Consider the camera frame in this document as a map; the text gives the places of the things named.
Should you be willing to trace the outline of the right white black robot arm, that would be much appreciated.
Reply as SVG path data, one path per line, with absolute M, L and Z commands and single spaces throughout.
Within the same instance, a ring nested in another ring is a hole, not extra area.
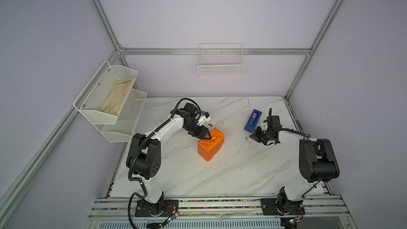
M 337 179 L 340 175 L 332 143 L 328 139 L 316 139 L 310 135 L 283 127 L 280 118 L 272 114 L 259 124 L 261 112 L 254 110 L 245 130 L 250 138 L 264 146 L 280 143 L 298 145 L 299 173 L 295 179 L 279 191 L 276 203 L 279 205 L 299 204 L 321 183 Z

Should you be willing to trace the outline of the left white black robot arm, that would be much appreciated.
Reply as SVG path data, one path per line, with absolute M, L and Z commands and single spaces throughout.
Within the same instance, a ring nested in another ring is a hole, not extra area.
M 196 139 L 210 140 L 212 136 L 204 125 L 209 120 L 209 112 L 202 110 L 192 99 L 182 98 L 159 126 L 132 137 L 126 160 L 127 179 L 139 182 L 143 190 L 141 198 L 150 204 L 157 204 L 163 199 L 164 194 L 154 179 L 162 163 L 162 144 L 181 129 Z

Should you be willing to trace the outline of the yellow orange wrapping paper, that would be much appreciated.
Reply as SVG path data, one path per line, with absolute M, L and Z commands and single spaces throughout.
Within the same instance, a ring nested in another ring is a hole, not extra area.
M 225 135 L 218 129 L 214 128 L 210 132 L 211 140 L 201 140 L 198 142 L 198 154 L 209 162 L 224 144 Z

